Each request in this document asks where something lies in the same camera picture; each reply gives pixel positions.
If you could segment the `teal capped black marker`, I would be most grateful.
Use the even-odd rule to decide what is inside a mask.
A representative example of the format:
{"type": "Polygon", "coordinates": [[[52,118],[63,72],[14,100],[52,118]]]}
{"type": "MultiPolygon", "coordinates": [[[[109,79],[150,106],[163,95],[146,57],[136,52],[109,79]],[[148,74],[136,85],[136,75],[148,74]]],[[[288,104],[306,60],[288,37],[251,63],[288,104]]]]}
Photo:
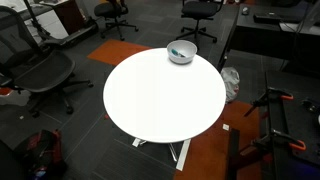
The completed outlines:
{"type": "Polygon", "coordinates": [[[184,56],[183,54],[179,53],[178,51],[176,51],[175,49],[171,49],[171,52],[176,55],[176,56],[179,56],[179,57],[186,57],[184,56]]]}

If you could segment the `white bowl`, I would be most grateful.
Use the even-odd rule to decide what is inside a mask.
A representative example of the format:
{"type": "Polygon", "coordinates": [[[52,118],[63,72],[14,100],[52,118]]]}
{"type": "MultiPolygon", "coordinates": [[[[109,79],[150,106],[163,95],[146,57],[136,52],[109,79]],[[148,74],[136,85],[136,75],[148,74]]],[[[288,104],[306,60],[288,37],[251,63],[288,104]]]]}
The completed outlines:
{"type": "Polygon", "coordinates": [[[174,63],[187,64],[190,63],[196,55],[197,46],[194,43],[187,40],[175,40],[167,45],[167,52],[169,59],[174,63]],[[176,51],[178,51],[186,57],[179,57],[174,55],[171,52],[171,49],[175,49],[176,51]]]}

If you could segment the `round white table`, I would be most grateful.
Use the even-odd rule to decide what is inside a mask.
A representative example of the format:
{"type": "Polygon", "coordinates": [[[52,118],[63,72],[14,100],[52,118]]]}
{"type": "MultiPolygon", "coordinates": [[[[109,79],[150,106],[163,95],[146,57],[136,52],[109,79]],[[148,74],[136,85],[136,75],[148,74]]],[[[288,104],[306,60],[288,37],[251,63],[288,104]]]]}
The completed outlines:
{"type": "Polygon", "coordinates": [[[173,63],[165,48],[145,50],[120,62],[108,76],[103,103],[125,133],[150,143],[180,142],[174,155],[182,170],[191,139],[219,119],[226,101],[217,69],[197,55],[184,65],[173,63]]]}

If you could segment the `white plastic bag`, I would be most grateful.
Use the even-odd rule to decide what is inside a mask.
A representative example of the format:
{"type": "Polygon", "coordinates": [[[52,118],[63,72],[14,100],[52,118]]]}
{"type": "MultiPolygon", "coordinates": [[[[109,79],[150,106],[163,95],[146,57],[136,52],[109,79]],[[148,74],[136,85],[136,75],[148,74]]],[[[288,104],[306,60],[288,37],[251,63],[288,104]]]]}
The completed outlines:
{"type": "Polygon", "coordinates": [[[226,89],[226,102],[230,103],[236,99],[239,92],[239,73],[234,67],[225,67],[221,71],[221,77],[226,89]]]}

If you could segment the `white paper scrap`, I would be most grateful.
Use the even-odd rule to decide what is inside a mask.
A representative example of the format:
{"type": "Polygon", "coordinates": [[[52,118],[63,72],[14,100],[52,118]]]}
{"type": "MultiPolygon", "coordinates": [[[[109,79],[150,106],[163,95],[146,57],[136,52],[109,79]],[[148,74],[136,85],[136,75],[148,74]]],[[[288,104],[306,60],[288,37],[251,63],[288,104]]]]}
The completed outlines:
{"type": "Polygon", "coordinates": [[[229,125],[223,124],[223,129],[226,130],[226,131],[229,131],[229,125]]]}

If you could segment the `black swivel chair right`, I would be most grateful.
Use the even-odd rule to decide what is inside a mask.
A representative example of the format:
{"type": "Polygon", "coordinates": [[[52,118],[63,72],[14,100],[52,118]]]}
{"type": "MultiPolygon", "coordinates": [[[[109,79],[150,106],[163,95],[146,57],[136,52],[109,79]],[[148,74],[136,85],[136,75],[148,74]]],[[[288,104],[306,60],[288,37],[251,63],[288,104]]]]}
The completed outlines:
{"type": "Polygon", "coordinates": [[[201,20],[212,20],[213,17],[222,9],[223,1],[220,0],[182,0],[182,18],[191,18],[196,21],[196,26],[194,28],[185,27],[181,28],[182,34],[177,36],[176,39],[181,39],[183,37],[194,35],[194,39],[197,39],[199,34],[209,37],[212,39],[213,43],[217,42],[217,38],[206,32],[207,28],[199,27],[199,22],[201,20]]]}

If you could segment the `black swivel chair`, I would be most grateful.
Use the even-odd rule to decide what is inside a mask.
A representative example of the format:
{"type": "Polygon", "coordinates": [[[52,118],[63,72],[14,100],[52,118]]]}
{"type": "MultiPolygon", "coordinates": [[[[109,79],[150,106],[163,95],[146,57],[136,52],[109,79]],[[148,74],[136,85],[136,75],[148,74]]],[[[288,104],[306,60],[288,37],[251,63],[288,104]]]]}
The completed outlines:
{"type": "Polygon", "coordinates": [[[199,34],[209,37],[212,39],[213,43],[217,42],[217,38],[206,32],[207,28],[199,27],[199,22],[201,20],[212,20],[213,17],[222,9],[223,1],[220,0],[182,0],[182,18],[191,18],[196,21],[196,26],[194,28],[185,27],[181,28],[182,34],[177,36],[176,39],[181,39],[183,37],[194,35],[194,39],[197,39],[199,34]]]}
{"type": "Polygon", "coordinates": [[[129,24],[126,20],[119,21],[119,18],[122,15],[129,13],[129,9],[125,0],[105,0],[103,3],[100,3],[94,8],[94,14],[97,17],[103,17],[105,22],[105,29],[100,32],[100,37],[105,38],[106,32],[116,28],[119,33],[119,38],[121,41],[124,41],[121,26],[132,27],[135,32],[139,31],[139,28],[136,25],[129,24]]]}

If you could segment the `black swivel chair left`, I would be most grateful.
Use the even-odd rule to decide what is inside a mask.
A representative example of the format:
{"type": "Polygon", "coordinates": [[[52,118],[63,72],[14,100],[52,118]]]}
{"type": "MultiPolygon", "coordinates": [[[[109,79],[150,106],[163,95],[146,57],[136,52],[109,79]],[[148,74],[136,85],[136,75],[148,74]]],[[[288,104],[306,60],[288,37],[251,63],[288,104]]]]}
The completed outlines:
{"type": "Polygon", "coordinates": [[[136,25],[129,24],[126,20],[119,21],[119,18],[122,15],[129,13],[129,9],[125,0],[105,0],[103,3],[100,3],[94,8],[94,14],[97,17],[103,17],[105,22],[105,29],[100,32],[100,37],[105,38],[106,32],[116,28],[119,33],[119,38],[121,41],[124,41],[121,26],[132,27],[135,32],[139,31],[139,28],[136,25]]]}

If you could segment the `black electric scooter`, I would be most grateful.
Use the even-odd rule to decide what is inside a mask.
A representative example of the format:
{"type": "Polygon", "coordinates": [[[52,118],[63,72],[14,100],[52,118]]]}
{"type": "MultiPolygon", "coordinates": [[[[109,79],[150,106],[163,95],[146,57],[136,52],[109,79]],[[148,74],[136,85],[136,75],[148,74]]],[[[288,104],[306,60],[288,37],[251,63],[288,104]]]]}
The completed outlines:
{"type": "Polygon", "coordinates": [[[38,44],[66,46],[98,31],[92,17],[86,17],[76,0],[22,0],[24,23],[38,44]]]}

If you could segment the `red black backpack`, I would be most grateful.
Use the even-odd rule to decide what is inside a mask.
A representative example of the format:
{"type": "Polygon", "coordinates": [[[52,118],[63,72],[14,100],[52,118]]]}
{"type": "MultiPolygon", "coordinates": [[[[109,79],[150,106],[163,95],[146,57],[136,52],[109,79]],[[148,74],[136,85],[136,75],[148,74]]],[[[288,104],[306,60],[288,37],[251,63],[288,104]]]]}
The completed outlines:
{"type": "Polygon", "coordinates": [[[60,180],[67,170],[62,157],[61,132],[41,130],[14,148],[27,180],[60,180]]]}

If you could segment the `black mesh office chair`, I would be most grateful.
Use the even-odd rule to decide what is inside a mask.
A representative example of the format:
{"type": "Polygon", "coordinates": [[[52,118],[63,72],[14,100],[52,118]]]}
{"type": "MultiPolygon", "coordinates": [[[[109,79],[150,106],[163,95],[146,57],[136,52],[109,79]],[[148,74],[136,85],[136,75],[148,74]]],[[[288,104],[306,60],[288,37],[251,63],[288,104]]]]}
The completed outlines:
{"type": "Polygon", "coordinates": [[[90,80],[71,81],[75,66],[63,52],[41,48],[21,15],[0,6],[0,85],[18,93],[29,91],[35,100],[28,109],[33,117],[39,116],[39,105],[53,93],[64,101],[67,114],[74,112],[64,89],[77,84],[93,87],[90,80]]]}

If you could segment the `dark desk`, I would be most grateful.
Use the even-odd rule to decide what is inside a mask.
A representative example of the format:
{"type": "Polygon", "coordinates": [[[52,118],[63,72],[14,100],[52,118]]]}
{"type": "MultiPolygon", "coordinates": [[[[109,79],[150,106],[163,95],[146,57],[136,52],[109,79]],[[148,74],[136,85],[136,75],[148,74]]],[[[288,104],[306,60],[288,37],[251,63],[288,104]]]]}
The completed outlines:
{"type": "Polygon", "coordinates": [[[288,60],[312,71],[319,66],[319,2],[298,7],[241,4],[228,35],[217,70],[234,49],[288,60]]]}

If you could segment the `orange handled clamp upper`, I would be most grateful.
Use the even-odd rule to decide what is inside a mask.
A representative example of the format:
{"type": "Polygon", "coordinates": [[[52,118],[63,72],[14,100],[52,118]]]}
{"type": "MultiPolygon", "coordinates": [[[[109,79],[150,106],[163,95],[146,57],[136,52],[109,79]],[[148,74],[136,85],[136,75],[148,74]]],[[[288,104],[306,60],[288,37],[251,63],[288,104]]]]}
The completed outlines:
{"type": "Polygon", "coordinates": [[[258,99],[251,103],[251,108],[244,114],[244,116],[249,116],[257,107],[265,106],[273,99],[293,100],[294,96],[292,93],[285,90],[268,87],[258,99]]]}

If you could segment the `orange handled clamp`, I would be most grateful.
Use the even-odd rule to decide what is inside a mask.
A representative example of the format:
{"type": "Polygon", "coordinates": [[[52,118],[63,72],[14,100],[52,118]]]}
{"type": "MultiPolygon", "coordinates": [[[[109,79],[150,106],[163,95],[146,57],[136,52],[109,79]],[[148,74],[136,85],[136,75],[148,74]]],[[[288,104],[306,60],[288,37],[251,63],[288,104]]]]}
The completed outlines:
{"type": "Polygon", "coordinates": [[[263,149],[268,149],[272,140],[275,140],[277,143],[285,144],[292,150],[305,151],[307,149],[304,141],[276,129],[272,129],[261,138],[254,139],[252,144],[263,149]]]}
{"type": "Polygon", "coordinates": [[[257,107],[265,106],[273,99],[293,100],[294,96],[292,93],[285,90],[268,87],[258,99],[251,103],[251,108],[244,114],[244,116],[249,116],[257,107]]]}

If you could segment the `orange handled clamp lower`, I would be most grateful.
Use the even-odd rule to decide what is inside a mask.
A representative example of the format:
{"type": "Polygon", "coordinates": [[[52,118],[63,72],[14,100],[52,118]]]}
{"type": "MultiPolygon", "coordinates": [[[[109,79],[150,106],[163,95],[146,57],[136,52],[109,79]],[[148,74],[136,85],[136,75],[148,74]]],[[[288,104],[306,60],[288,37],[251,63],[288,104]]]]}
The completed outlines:
{"type": "Polygon", "coordinates": [[[254,139],[252,144],[263,149],[268,149],[272,140],[275,140],[277,143],[285,144],[292,150],[305,151],[307,149],[304,141],[276,129],[272,129],[261,138],[254,139]]]}

